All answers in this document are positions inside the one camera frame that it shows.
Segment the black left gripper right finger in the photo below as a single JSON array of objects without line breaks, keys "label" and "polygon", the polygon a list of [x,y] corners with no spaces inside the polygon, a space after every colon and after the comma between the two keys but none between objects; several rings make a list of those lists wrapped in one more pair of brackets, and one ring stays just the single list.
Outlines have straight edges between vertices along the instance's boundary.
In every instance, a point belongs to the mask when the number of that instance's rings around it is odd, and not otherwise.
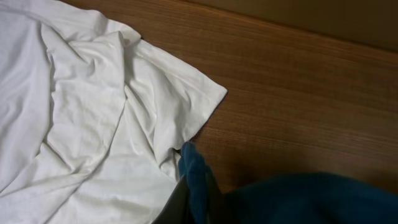
[{"label": "black left gripper right finger", "polygon": [[216,179],[211,170],[205,172],[207,186],[207,224],[239,224],[239,220],[234,216],[228,204],[225,202],[224,195],[221,193]]}]

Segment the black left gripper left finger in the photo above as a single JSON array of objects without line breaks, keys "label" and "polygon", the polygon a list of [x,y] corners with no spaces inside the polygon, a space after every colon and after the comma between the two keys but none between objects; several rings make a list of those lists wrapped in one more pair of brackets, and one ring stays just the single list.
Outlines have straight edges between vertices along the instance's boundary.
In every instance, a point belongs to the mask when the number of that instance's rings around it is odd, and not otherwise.
[{"label": "black left gripper left finger", "polygon": [[190,192],[183,176],[152,224],[195,224],[190,211]]}]

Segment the teal blue polo shirt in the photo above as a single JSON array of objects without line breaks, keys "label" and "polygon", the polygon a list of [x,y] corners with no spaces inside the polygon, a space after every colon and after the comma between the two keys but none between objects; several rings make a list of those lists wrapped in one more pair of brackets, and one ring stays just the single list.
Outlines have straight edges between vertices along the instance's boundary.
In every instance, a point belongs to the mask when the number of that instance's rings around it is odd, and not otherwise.
[{"label": "teal blue polo shirt", "polygon": [[[193,143],[183,144],[178,169],[194,221],[206,223],[205,172],[211,169]],[[397,224],[396,194],[324,172],[271,177],[223,195],[239,223]]]}]

